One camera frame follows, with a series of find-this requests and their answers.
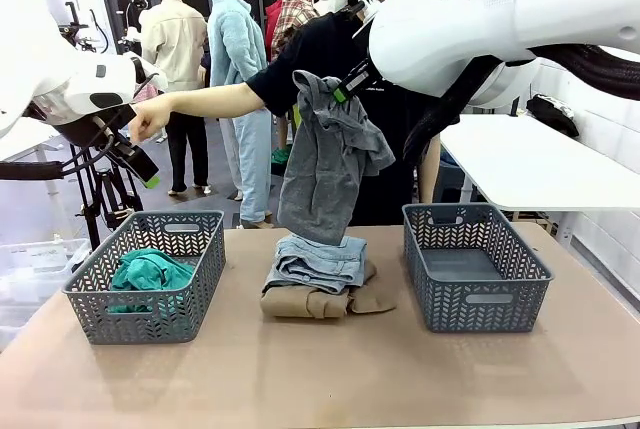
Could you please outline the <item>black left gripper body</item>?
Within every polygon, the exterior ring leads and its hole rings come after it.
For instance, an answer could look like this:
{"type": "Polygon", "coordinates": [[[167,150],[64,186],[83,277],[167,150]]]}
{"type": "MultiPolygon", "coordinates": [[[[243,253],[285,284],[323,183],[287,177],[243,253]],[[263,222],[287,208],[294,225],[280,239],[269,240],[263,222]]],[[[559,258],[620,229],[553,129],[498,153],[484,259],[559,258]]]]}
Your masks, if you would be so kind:
{"type": "Polygon", "coordinates": [[[97,141],[97,148],[104,149],[110,138],[113,139],[113,144],[107,151],[106,156],[121,167],[130,167],[137,147],[120,133],[113,133],[100,136],[97,141]]]}

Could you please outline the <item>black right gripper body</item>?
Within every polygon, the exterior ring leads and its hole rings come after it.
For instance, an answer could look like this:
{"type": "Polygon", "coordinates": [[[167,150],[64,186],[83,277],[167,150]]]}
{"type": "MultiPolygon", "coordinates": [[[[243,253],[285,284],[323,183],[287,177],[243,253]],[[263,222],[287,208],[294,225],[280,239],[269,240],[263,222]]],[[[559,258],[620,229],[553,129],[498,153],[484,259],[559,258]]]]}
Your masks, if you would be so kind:
{"type": "Polygon", "coordinates": [[[382,79],[378,69],[371,59],[365,59],[349,73],[349,91],[358,92],[382,79]]]}

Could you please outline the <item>grey t-shirt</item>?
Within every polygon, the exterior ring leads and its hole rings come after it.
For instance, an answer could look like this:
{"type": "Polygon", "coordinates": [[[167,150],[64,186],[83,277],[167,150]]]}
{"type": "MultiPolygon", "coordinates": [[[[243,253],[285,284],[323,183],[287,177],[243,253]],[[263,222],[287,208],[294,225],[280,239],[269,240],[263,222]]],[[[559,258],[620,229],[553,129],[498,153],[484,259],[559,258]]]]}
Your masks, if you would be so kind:
{"type": "Polygon", "coordinates": [[[338,99],[340,80],[296,70],[300,125],[280,193],[278,221],[316,243],[341,243],[360,184],[395,162],[359,98],[338,99]]]}

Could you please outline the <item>teal garment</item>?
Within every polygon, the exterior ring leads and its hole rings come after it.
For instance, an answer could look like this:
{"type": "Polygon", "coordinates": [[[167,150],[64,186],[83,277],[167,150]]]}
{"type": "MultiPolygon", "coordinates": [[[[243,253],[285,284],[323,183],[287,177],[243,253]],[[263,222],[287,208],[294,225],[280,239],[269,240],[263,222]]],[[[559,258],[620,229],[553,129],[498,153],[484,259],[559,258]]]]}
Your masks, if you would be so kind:
{"type": "Polygon", "coordinates": [[[194,267],[179,262],[153,248],[134,250],[119,259],[119,267],[111,280],[116,292],[179,290],[194,273],[194,267]]]}

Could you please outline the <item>light blue denim shorts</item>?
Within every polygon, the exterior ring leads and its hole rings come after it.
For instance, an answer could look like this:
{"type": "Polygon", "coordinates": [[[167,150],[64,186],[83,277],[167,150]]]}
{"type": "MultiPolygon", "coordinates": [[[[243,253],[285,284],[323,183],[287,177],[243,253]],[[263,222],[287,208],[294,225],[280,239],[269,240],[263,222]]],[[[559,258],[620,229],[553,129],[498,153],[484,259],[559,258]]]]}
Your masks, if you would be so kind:
{"type": "Polygon", "coordinates": [[[295,234],[280,239],[263,293],[275,287],[302,285],[338,295],[361,287],[365,280],[367,242],[344,236],[337,246],[304,239],[295,234]]]}

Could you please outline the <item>beige garment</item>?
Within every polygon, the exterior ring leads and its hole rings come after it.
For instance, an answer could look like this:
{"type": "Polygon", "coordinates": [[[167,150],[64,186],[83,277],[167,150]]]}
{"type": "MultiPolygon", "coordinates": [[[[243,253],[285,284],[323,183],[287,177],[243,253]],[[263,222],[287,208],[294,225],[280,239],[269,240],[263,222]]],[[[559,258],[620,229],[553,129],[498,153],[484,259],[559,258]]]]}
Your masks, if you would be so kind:
{"type": "Polygon", "coordinates": [[[304,285],[273,287],[262,296],[260,306],[268,317],[333,320],[392,311],[397,300],[376,265],[366,260],[361,287],[347,288],[337,295],[304,285]]]}

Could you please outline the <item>person's left forearm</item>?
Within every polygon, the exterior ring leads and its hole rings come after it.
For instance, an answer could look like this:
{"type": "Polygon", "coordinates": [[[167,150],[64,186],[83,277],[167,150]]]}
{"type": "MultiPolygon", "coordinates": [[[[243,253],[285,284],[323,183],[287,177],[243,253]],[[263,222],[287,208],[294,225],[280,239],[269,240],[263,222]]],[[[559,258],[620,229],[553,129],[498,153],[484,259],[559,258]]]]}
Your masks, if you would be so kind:
{"type": "Polygon", "coordinates": [[[440,136],[434,136],[419,167],[419,199],[421,203],[431,204],[437,182],[441,155],[440,136]]]}

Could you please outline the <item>person's right forearm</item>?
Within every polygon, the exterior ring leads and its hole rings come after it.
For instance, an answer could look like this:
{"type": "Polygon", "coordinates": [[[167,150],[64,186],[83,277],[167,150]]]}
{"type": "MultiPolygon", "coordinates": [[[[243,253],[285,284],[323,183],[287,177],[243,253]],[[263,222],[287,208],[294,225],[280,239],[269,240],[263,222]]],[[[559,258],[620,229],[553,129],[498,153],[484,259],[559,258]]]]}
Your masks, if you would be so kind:
{"type": "Polygon", "coordinates": [[[264,101],[246,83],[173,92],[172,112],[198,117],[236,118],[260,110],[264,101]]]}

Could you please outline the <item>person's right hand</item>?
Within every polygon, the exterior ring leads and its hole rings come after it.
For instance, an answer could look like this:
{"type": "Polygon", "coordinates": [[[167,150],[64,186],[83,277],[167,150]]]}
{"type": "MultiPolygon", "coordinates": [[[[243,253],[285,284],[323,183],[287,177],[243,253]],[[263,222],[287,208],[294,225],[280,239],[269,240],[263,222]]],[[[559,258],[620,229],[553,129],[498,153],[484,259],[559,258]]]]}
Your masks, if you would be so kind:
{"type": "Polygon", "coordinates": [[[133,143],[141,143],[164,128],[171,115],[171,97],[162,94],[133,105],[134,118],[129,122],[133,143]]]}

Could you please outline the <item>person in black t-shirt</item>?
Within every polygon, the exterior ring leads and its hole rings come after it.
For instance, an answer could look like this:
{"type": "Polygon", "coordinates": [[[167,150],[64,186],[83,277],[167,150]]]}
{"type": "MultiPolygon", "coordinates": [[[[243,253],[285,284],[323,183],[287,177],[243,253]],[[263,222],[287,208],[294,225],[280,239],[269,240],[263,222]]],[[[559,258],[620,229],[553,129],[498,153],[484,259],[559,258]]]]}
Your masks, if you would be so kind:
{"type": "MultiPolygon", "coordinates": [[[[275,115],[282,115],[296,100],[292,72],[305,70],[319,77],[344,78],[366,54],[353,35],[362,27],[356,16],[328,13],[297,30],[280,55],[248,80],[249,87],[275,115]]],[[[412,202],[414,175],[419,165],[402,160],[411,129],[426,114],[432,99],[382,82],[359,94],[370,120],[383,132],[396,162],[376,177],[362,180],[351,224],[399,225],[402,207],[412,202]]]]}

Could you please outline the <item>table with pink cloth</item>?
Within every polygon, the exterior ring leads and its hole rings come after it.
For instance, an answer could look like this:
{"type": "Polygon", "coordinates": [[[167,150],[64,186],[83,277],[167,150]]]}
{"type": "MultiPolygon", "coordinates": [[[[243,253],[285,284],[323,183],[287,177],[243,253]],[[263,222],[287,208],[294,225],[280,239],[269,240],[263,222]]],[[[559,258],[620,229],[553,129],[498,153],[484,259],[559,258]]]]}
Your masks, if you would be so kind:
{"type": "Polygon", "coordinates": [[[134,91],[133,103],[137,104],[149,99],[153,99],[159,95],[158,89],[152,82],[146,84],[137,84],[134,91]]]}

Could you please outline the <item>small white table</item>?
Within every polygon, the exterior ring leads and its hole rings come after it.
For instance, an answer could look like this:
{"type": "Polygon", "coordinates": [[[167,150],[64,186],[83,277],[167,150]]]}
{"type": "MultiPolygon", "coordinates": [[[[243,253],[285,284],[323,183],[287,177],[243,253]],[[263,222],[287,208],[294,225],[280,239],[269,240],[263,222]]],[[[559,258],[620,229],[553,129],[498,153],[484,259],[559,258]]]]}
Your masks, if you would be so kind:
{"type": "Polygon", "coordinates": [[[52,126],[22,117],[6,135],[0,137],[0,161],[21,162],[34,157],[36,162],[47,162],[48,152],[63,149],[58,136],[52,126]]]}

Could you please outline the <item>mannequin in red top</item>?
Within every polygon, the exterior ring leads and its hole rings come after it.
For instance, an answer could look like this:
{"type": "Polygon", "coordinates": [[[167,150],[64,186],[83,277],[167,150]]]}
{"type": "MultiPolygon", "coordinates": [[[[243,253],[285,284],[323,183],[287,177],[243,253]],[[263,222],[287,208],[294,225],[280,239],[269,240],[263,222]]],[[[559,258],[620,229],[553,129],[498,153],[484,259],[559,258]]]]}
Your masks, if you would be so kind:
{"type": "Polygon", "coordinates": [[[282,0],[275,0],[274,3],[266,8],[265,50],[268,62],[270,62],[272,58],[272,42],[277,21],[281,13],[281,7],[282,0]]]}

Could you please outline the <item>mannequin in light blue fleece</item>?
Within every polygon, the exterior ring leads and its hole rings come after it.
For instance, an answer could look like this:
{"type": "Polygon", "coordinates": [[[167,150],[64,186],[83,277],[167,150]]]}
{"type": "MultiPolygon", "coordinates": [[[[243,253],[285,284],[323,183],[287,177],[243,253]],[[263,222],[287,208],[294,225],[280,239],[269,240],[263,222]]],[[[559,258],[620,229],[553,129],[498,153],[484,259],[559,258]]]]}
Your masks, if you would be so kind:
{"type": "Polygon", "coordinates": [[[248,80],[267,66],[261,28],[245,0],[213,0],[208,20],[210,85],[229,90],[231,108],[220,119],[243,228],[271,228],[271,118],[248,80]]]}

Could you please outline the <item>mannequin in cream jacket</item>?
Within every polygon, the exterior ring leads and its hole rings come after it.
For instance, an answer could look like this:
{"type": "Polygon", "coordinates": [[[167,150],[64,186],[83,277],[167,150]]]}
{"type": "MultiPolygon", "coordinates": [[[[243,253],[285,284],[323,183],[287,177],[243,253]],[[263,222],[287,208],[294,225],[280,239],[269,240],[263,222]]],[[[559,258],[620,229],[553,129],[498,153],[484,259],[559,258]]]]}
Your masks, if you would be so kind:
{"type": "MultiPolygon", "coordinates": [[[[164,71],[169,92],[204,87],[199,73],[204,55],[206,22],[202,14],[182,0],[162,0],[140,15],[143,58],[164,71]]],[[[172,164],[172,187],[176,197],[187,190],[186,153],[192,155],[194,189],[211,193],[208,183],[208,146],[202,117],[174,113],[166,125],[172,164]]]]}

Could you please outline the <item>clear plastic storage bin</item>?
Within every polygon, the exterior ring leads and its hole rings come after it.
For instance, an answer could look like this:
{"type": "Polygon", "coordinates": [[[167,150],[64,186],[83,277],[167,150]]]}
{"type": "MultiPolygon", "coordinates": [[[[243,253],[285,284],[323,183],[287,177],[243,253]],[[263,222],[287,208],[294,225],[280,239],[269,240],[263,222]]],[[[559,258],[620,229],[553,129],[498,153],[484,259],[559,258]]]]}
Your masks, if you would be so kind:
{"type": "Polygon", "coordinates": [[[0,352],[91,251],[85,238],[0,245],[0,352]]]}

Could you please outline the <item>grey plastic woven-pattern basket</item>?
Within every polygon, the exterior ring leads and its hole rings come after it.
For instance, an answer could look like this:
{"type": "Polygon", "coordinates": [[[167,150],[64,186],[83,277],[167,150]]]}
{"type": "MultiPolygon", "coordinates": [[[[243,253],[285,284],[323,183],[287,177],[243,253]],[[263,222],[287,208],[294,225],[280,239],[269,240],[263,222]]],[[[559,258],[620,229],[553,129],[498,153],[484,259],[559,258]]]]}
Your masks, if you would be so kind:
{"type": "Polygon", "coordinates": [[[193,340],[226,264],[224,214],[140,211],[130,215],[63,287],[92,344],[161,344],[193,340]],[[153,248],[194,267],[179,290],[116,292],[111,280],[128,252],[153,248]]]}
{"type": "Polygon", "coordinates": [[[409,204],[402,213],[409,278],[430,331],[533,329],[553,275],[499,209],[409,204]]]}

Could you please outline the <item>large white table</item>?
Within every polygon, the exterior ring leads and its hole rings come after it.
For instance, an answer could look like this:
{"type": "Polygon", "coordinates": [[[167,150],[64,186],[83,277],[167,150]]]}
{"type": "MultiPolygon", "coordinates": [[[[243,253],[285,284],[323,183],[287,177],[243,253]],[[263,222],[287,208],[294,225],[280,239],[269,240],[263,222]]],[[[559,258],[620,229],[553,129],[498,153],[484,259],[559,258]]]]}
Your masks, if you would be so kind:
{"type": "Polygon", "coordinates": [[[441,143],[504,210],[640,210],[640,175],[529,116],[462,115],[441,143]]]}

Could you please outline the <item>black bag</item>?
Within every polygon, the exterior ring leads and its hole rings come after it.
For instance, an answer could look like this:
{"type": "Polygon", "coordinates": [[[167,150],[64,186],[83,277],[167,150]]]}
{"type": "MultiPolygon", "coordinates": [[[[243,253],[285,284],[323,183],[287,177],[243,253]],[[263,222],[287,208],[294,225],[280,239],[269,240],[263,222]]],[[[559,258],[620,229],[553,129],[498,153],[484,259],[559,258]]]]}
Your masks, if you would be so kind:
{"type": "Polygon", "coordinates": [[[580,133],[573,118],[567,116],[563,110],[547,98],[539,94],[533,96],[527,101],[526,109],[533,118],[546,126],[571,139],[579,138],[580,133]]]}

